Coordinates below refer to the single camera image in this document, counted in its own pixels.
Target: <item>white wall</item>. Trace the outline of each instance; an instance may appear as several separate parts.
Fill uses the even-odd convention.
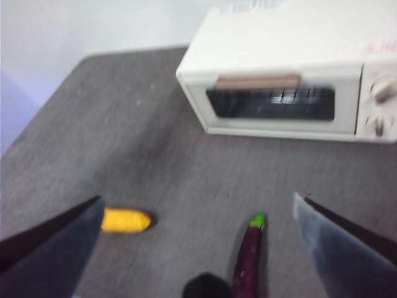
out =
[[[225,1],[2,0],[2,154],[80,59],[188,44]]]

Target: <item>yellow corn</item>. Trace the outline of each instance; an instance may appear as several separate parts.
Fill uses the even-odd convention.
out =
[[[151,224],[151,217],[134,209],[105,208],[102,230],[104,232],[140,233]]]

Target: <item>purple eggplant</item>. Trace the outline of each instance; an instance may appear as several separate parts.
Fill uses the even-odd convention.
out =
[[[234,298],[257,298],[259,254],[265,222],[264,214],[257,215],[244,235],[233,274]]]

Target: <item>toaster oven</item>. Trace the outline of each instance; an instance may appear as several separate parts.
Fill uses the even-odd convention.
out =
[[[393,143],[397,1],[209,13],[176,77],[208,133]]]

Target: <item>oven window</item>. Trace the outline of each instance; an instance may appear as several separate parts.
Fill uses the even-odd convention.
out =
[[[335,92],[330,88],[207,89],[221,118],[334,120]]]

